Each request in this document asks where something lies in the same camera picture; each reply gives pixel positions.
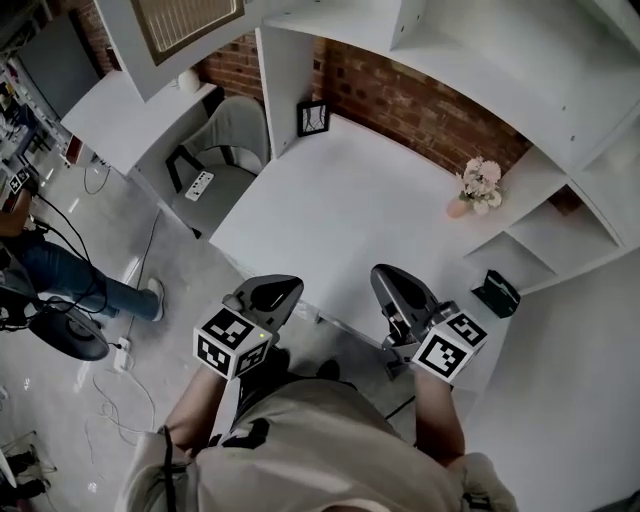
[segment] beige shirt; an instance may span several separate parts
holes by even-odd
[[[175,449],[174,462],[185,462]],[[164,437],[147,434],[116,510],[166,510]],[[489,460],[448,469],[403,441],[358,392],[339,383],[289,384],[252,407],[177,480],[178,510],[372,512],[517,510]]]

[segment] gray wall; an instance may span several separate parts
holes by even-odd
[[[523,300],[466,424],[523,512],[640,488],[640,252]]]

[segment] remote control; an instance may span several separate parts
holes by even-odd
[[[190,199],[191,201],[197,201],[198,199],[200,199],[200,196],[204,192],[204,189],[209,186],[211,180],[213,180],[213,174],[207,171],[202,171],[200,173],[200,176],[198,176],[196,180],[191,184],[184,197]]]

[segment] power strip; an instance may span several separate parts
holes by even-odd
[[[129,371],[129,352],[131,352],[131,342],[127,338],[120,338],[118,344],[122,347],[116,350],[116,357],[113,359],[113,369],[118,373]]]
[[[207,171],[202,171],[200,173],[200,176],[198,176],[196,180],[191,184],[184,197],[191,201],[197,201],[198,199],[200,199],[200,196],[209,186],[209,183],[211,183],[212,180],[213,174]]]

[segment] chair armrest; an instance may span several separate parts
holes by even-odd
[[[176,160],[180,157],[182,157],[196,171],[204,170],[204,165],[202,165],[197,158],[191,156],[191,153],[187,151],[187,148],[182,145],[178,146],[166,160],[169,177],[171,178],[173,187],[176,189],[178,194],[182,190],[182,182],[180,181],[180,176],[178,176],[178,170],[176,169]]]

